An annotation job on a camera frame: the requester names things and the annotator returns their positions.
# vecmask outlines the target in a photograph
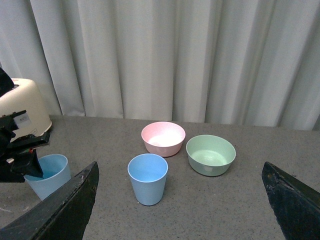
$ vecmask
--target plastic cup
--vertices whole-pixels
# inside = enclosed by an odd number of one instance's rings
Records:
[[[139,203],[152,206],[160,202],[168,173],[163,157],[152,153],[138,155],[129,162],[128,173]]]
[[[38,159],[43,178],[25,175],[25,181],[41,200],[44,200],[71,179],[68,159],[61,154],[51,154]]]

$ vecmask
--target white curtain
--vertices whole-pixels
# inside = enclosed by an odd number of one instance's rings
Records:
[[[320,0],[0,0],[50,114],[320,129]]]

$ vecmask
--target gray table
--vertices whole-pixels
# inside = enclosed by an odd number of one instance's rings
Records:
[[[85,240],[283,240],[261,179],[266,161],[320,192],[320,132],[183,122],[182,148],[166,158],[163,198],[144,206],[135,198],[127,165],[147,152],[141,130],[152,121],[50,118],[50,144],[38,149],[39,157],[67,156],[72,176],[98,162],[100,179]],[[207,177],[190,167],[186,143],[201,134],[217,135],[234,145],[236,158],[225,174]],[[40,202],[27,183],[0,186],[0,227]]]

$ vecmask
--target label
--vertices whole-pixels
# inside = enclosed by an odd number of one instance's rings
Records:
[[[31,121],[27,113],[16,116],[13,120],[19,129],[24,128],[31,124]]]

